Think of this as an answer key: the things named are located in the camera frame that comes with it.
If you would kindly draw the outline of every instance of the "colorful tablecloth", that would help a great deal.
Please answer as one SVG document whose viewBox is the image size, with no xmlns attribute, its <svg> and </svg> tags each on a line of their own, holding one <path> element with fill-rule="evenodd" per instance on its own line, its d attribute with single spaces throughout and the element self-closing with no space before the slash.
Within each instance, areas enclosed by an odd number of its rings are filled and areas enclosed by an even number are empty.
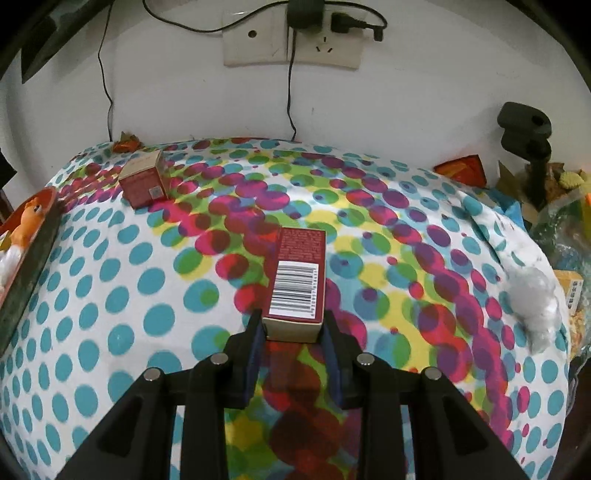
<svg viewBox="0 0 591 480">
<path fill-rule="evenodd" d="M 235 138 L 151 147 L 165 151 L 172 198 L 133 211 L 116 179 L 137 154 L 111 146 L 50 182 L 67 213 L 0 362 L 0 426 L 32 478 L 54 478 L 146 367 L 191 368 L 243 329 L 280 225 L 327 232 L 326 306 L 342 330 L 394 367 L 439 367 L 527 474 L 547 477 L 566 324 L 530 354 L 506 272 L 550 267 L 481 192 L 399 161 Z M 226 414 L 231 478 L 353 479 L 360 415 L 336 408 L 325 384 L 317 346 L 268 342 L 255 398 Z"/>
</svg>

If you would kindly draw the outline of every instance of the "wall outlet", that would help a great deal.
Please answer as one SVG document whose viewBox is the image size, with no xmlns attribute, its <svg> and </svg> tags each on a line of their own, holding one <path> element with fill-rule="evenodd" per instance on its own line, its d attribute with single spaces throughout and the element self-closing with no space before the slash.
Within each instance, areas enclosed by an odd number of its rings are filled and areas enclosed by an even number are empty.
<svg viewBox="0 0 591 480">
<path fill-rule="evenodd" d="M 330 5 L 324 10 L 322 30 L 298 31 L 295 39 L 295 62 L 316 65 L 331 65 L 356 70 L 361 65 L 361 54 L 365 36 L 360 28 L 352 28 L 349 33 L 334 33 L 330 30 L 333 12 L 342 12 L 358 20 L 365 20 L 367 12 Z M 287 59 L 291 58 L 293 30 L 289 29 Z"/>
<path fill-rule="evenodd" d="M 256 8 L 231 7 L 223 13 L 228 25 Z M 287 61 L 287 8 L 269 8 L 230 30 L 223 32 L 223 64 L 225 66 Z"/>
</svg>

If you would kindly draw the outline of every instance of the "metal screw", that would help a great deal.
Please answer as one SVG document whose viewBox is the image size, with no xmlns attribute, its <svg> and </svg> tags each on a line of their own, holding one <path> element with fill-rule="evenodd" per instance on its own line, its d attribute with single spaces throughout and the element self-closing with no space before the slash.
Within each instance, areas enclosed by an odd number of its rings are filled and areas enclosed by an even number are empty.
<svg viewBox="0 0 591 480">
<path fill-rule="evenodd" d="M 159 377 L 160 370 L 158 370 L 157 368 L 148 368 L 144 372 L 144 379 L 146 379 L 148 382 L 153 382 L 154 380 L 157 380 Z"/>
<path fill-rule="evenodd" d="M 374 360 L 375 360 L 375 357 L 371 353 L 364 352 L 364 353 L 360 353 L 357 356 L 357 361 L 361 365 L 363 365 L 364 367 L 368 367 L 371 364 L 373 364 Z"/>
<path fill-rule="evenodd" d="M 210 359 L 214 365 L 223 365 L 228 361 L 228 356 L 223 352 L 214 353 Z"/>
<path fill-rule="evenodd" d="M 425 369 L 425 376 L 429 380 L 439 380 L 441 378 L 441 370 L 436 367 L 427 367 Z"/>
</svg>

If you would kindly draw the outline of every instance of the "barcode label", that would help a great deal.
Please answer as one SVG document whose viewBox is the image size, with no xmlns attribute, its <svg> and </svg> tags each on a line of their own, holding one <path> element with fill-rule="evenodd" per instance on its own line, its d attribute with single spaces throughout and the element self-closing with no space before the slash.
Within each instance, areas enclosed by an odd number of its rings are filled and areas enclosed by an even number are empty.
<svg viewBox="0 0 591 480">
<path fill-rule="evenodd" d="M 318 295 L 315 263 L 280 261 L 271 295 L 270 315 L 314 319 Z"/>
<path fill-rule="evenodd" d="M 163 195 L 162 189 L 160 188 L 160 186 L 153 187 L 153 188 L 149 189 L 149 192 L 150 192 L 150 196 L 152 197 L 152 200 L 157 200 Z"/>
</svg>

